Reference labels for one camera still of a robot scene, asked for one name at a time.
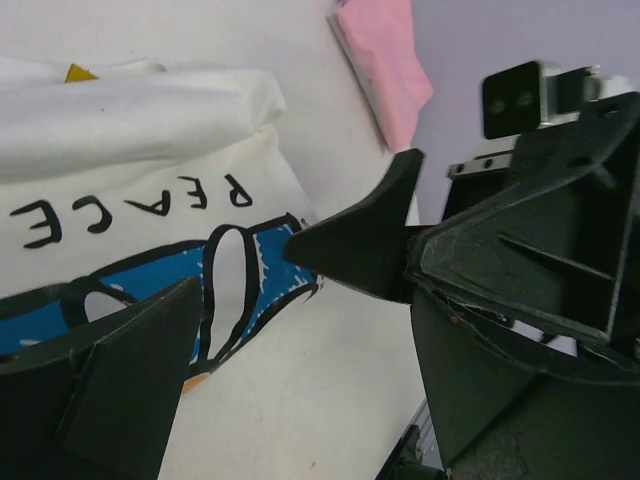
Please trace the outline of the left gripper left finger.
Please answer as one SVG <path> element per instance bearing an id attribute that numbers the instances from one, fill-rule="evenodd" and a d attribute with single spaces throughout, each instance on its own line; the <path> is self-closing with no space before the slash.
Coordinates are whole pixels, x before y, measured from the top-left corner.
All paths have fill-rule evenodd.
<path id="1" fill-rule="evenodd" d="M 201 311 L 189 278 L 2 355 L 2 478 L 157 478 Z"/>

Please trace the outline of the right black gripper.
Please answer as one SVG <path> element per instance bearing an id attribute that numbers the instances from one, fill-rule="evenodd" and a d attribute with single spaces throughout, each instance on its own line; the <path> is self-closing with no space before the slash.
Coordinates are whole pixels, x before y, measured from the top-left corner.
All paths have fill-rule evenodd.
<path id="1" fill-rule="evenodd" d="M 574 339 L 625 372 L 639 293 L 627 266 L 639 206 L 639 96 L 588 103 L 522 135 L 505 186 L 420 234 L 408 275 L 464 307 Z"/>

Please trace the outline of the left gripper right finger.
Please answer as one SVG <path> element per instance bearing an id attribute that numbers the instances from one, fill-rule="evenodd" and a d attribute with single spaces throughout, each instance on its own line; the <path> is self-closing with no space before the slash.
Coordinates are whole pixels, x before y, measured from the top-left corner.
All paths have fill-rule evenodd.
<path id="1" fill-rule="evenodd" d="M 561 353 L 421 289 L 411 321 L 454 478 L 638 478 L 638 369 Z"/>

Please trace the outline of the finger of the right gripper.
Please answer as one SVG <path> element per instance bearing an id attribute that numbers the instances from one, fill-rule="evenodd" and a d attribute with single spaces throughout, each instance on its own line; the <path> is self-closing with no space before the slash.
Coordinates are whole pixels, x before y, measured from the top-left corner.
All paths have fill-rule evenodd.
<path id="1" fill-rule="evenodd" d="M 371 297 L 409 304 L 414 290 L 405 278 L 409 252 L 425 227 L 406 220 L 423 160 L 418 149 L 395 155 L 371 193 L 294 234 L 284 258 Z"/>

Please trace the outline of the pink t shirt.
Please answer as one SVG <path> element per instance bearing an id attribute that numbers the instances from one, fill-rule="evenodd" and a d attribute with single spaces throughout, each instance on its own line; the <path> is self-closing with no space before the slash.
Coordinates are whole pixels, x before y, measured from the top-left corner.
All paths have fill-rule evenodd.
<path id="1" fill-rule="evenodd" d="M 415 49 L 410 1 L 336 1 L 327 16 L 392 153 L 409 148 L 433 95 Z"/>

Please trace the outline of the white t shirt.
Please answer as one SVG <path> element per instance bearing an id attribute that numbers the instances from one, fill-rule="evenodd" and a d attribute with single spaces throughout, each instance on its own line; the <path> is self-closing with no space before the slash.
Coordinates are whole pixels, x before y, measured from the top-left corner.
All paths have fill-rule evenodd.
<path id="1" fill-rule="evenodd" d="M 186 278 L 202 317 L 185 388 L 318 277 L 284 258 L 313 211 L 279 149 L 286 102 L 260 69 L 1 61 L 1 351 Z"/>

